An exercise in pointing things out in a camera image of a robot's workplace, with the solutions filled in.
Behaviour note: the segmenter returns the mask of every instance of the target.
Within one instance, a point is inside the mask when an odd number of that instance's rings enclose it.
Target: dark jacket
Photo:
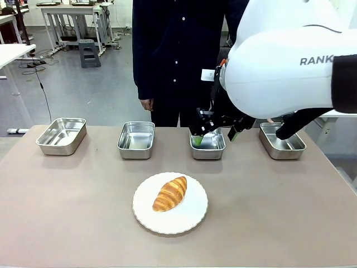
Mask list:
[[[133,72],[139,99],[197,107],[210,98],[226,15],[231,38],[249,0],[133,0]]]

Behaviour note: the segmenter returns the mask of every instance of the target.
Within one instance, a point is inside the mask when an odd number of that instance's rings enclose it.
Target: metal container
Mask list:
[[[281,123],[261,123],[259,138],[270,157],[275,160],[299,159],[306,150],[306,145],[298,134],[294,134],[287,140],[280,140],[276,136],[276,131],[281,127]]]
[[[195,145],[193,136],[190,134],[190,145],[192,156],[197,160],[219,160],[225,149],[224,137],[220,128],[207,133],[200,146]]]
[[[58,118],[37,139],[45,155],[72,155],[87,133],[81,118]]]
[[[154,141],[155,124],[127,122],[118,140],[120,155],[124,159],[149,159]]]

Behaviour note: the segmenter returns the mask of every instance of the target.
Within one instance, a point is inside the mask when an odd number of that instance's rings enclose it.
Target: person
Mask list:
[[[234,42],[249,0],[133,0],[133,75],[138,97],[157,127],[187,127],[196,108],[210,108],[226,17]]]

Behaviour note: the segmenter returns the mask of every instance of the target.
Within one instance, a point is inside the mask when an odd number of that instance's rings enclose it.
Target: white plate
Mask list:
[[[183,201],[166,212],[155,212],[152,205],[165,183],[184,176],[187,190]],[[166,235],[186,232],[205,217],[208,199],[205,189],[195,179],[181,173],[166,172],[146,179],[136,190],[133,211],[138,221],[146,228]]]

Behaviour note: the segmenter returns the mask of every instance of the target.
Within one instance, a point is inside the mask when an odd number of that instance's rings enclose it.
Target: gray stool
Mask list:
[[[87,68],[89,64],[95,64],[96,67],[101,67],[98,52],[92,39],[79,40],[78,47],[82,68]],[[91,53],[84,55],[84,49],[90,49]]]

